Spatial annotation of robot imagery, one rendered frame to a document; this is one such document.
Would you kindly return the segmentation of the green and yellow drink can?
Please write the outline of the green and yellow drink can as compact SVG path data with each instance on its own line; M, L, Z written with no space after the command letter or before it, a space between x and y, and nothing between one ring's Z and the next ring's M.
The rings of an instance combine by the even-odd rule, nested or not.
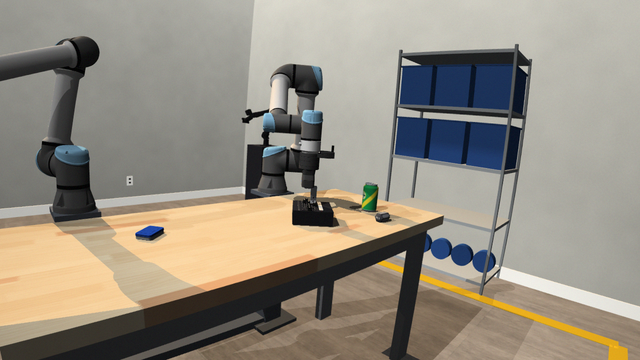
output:
M378 202L378 184L366 182L363 187L361 208L365 212L374 212L377 210Z

